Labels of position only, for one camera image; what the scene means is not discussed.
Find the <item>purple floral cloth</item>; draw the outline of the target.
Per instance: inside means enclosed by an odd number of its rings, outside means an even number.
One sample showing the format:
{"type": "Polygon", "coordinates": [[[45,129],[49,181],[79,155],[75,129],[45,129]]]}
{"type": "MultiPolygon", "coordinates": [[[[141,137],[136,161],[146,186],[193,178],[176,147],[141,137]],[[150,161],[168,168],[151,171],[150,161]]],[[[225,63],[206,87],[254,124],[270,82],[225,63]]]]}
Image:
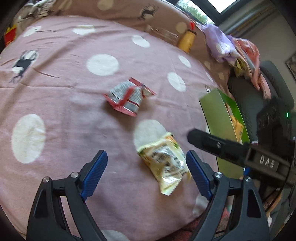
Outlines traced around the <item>purple floral cloth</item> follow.
{"type": "Polygon", "coordinates": [[[234,66],[239,55],[233,41],[216,25],[208,24],[202,26],[202,31],[212,57],[219,63],[227,62],[229,65],[234,66]]]}

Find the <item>dark grey sofa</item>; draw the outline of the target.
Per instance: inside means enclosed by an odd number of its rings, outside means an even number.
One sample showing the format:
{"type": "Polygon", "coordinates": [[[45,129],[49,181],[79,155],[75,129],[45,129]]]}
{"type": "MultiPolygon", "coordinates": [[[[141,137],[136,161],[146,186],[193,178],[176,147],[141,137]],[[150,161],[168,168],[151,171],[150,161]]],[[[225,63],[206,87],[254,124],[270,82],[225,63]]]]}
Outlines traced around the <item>dark grey sofa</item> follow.
{"type": "MultiPolygon", "coordinates": [[[[295,102],[292,93],[279,70],[271,61],[260,63],[260,72],[267,81],[271,96],[281,98],[285,102],[290,112],[288,118],[292,122],[292,136],[295,137],[295,102]]],[[[236,77],[233,70],[227,85],[243,117],[250,141],[256,141],[256,116],[267,104],[268,99],[264,99],[263,92],[257,90],[250,79],[236,77]]]]}

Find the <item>green white cardboard box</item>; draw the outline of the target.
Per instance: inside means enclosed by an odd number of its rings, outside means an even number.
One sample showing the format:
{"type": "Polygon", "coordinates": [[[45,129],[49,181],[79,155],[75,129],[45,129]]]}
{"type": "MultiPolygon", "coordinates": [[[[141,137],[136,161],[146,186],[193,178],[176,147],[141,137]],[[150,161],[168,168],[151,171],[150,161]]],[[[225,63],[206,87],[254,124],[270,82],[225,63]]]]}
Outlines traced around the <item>green white cardboard box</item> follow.
{"type": "MultiPolygon", "coordinates": [[[[236,102],[225,95],[220,89],[213,89],[211,92],[200,98],[209,133],[219,138],[228,139],[234,142],[250,142],[249,135],[236,102]],[[237,141],[235,128],[231,120],[234,116],[238,122],[244,126],[241,131],[242,137],[237,141]]],[[[243,168],[233,163],[227,162],[219,157],[217,159],[218,170],[230,178],[240,178],[243,176],[243,168]]]]}

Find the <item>pink polka dot sheet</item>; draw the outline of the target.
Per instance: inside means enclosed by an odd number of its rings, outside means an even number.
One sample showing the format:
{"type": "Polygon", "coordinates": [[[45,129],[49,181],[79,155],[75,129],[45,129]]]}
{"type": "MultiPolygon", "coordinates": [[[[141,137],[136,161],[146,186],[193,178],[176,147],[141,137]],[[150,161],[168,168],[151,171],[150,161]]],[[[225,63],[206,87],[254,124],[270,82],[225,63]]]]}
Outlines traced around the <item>pink polka dot sheet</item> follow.
{"type": "Polygon", "coordinates": [[[1,53],[1,206],[25,235],[45,176],[67,177],[99,150],[108,164],[87,206],[109,240],[158,240],[207,207],[184,175],[163,195],[137,148],[170,132],[184,152],[187,133],[206,129],[200,97],[217,87],[205,66],[147,33],[111,21],[52,16],[1,53]],[[156,93],[137,116],[103,96],[134,78],[156,93]]]}

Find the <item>red fries box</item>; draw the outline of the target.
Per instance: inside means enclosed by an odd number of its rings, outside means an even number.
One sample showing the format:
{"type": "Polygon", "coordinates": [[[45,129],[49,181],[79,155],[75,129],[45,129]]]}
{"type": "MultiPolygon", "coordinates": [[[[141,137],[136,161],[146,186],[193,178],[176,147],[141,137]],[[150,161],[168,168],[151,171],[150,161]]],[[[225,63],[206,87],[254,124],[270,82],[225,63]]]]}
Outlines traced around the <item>red fries box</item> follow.
{"type": "Polygon", "coordinates": [[[16,38],[16,25],[8,27],[4,32],[4,44],[7,47],[16,38]]]}

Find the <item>black framed window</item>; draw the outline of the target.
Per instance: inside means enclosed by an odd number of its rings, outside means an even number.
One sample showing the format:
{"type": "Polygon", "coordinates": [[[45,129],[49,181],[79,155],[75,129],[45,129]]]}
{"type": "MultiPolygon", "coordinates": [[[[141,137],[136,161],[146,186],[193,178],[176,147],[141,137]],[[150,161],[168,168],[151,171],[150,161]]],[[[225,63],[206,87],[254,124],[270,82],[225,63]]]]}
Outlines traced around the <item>black framed window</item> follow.
{"type": "Polygon", "coordinates": [[[250,1],[167,1],[198,23],[220,25],[250,1]]]}

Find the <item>yellow bear bottle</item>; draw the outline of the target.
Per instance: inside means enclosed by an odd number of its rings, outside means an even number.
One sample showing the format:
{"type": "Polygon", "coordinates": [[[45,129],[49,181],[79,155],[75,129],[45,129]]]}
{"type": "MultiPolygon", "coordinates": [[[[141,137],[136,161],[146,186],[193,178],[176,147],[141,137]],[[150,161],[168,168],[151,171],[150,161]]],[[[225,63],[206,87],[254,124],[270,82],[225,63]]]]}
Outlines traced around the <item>yellow bear bottle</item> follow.
{"type": "Polygon", "coordinates": [[[194,40],[197,36],[197,33],[195,32],[195,27],[196,27],[195,23],[190,22],[189,28],[187,28],[187,30],[180,37],[177,43],[177,47],[186,53],[190,52],[191,47],[194,43],[194,40]]]}

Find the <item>brown polka dot bolster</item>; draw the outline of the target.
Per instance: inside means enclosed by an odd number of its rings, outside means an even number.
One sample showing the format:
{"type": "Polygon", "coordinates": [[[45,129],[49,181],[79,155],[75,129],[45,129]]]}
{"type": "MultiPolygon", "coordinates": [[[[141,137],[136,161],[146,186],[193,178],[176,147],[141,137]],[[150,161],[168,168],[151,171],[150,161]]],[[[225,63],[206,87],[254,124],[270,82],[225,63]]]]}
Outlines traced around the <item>brown polka dot bolster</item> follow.
{"type": "MultiPolygon", "coordinates": [[[[167,1],[56,1],[52,14],[109,20],[139,31],[145,31],[147,27],[164,29],[178,37],[193,22],[191,17],[167,1]]],[[[195,24],[194,31],[197,35],[190,49],[190,56],[204,64],[218,87],[229,94],[227,82],[231,67],[212,57],[200,23],[195,24]]]]}

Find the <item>clear plastic bottle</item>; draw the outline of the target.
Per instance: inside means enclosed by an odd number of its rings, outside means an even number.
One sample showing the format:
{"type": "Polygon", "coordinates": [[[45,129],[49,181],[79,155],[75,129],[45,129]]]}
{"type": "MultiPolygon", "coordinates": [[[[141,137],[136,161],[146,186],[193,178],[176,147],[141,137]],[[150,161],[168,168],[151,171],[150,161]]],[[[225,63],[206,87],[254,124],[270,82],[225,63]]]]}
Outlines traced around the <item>clear plastic bottle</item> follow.
{"type": "Polygon", "coordinates": [[[171,45],[177,44],[178,35],[163,28],[153,28],[151,25],[147,25],[144,31],[154,37],[157,37],[167,43],[170,43],[171,45]]]}

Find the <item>yellow patterned cloth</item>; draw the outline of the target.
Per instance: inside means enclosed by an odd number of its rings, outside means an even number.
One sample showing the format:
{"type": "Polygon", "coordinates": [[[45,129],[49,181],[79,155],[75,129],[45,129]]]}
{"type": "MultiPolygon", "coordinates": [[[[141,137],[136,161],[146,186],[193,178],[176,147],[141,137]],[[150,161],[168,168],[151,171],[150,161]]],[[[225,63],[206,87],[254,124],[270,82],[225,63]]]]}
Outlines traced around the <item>yellow patterned cloth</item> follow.
{"type": "Polygon", "coordinates": [[[250,77],[248,64],[243,58],[237,58],[233,68],[236,77],[250,77]]]}

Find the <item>striped white cloth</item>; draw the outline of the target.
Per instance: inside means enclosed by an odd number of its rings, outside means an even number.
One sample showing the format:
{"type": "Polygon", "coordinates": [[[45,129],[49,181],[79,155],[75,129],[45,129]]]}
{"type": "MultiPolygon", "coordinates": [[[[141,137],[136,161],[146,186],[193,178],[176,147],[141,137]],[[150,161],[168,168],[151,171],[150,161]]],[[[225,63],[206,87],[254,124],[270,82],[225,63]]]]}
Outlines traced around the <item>striped white cloth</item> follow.
{"type": "Polygon", "coordinates": [[[48,16],[56,0],[29,1],[16,14],[14,21],[17,23],[29,19],[37,19],[48,16]]]}

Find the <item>pale green snack bag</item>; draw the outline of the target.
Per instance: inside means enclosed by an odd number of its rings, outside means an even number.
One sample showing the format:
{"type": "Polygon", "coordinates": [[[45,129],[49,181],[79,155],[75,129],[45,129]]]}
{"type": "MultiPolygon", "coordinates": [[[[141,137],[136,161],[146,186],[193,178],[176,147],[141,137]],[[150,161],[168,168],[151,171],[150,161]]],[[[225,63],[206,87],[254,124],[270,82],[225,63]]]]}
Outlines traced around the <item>pale green snack bag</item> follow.
{"type": "Polygon", "coordinates": [[[137,153],[158,181],[163,195],[171,195],[184,175],[191,176],[185,153],[172,133],[139,147],[137,153]]]}

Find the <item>red snack packet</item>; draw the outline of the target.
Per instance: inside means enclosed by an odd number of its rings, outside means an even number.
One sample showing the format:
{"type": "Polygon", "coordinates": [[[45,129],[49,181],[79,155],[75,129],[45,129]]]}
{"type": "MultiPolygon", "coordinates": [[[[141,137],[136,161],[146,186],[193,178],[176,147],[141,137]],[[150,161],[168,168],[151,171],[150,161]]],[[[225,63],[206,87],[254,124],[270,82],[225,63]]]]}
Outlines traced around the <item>red snack packet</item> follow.
{"type": "Polygon", "coordinates": [[[143,99],[156,93],[134,78],[116,85],[103,96],[112,108],[120,113],[137,116],[143,99]]]}

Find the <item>orange-yellow bread packet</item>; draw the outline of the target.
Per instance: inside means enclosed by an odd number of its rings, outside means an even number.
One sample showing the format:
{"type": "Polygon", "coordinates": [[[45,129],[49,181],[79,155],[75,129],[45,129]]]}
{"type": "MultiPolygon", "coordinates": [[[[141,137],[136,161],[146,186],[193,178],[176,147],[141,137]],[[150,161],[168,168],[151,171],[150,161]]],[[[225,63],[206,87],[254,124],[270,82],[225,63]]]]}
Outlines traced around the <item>orange-yellow bread packet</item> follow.
{"type": "Polygon", "coordinates": [[[230,116],[230,120],[231,120],[232,125],[233,125],[233,128],[234,128],[236,140],[237,140],[237,142],[239,142],[240,144],[242,144],[242,134],[243,134],[244,126],[233,115],[233,112],[232,112],[232,110],[230,108],[230,105],[226,103],[225,104],[225,107],[226,107],[226,109],[228,111],[228,114],[230,116]]]}

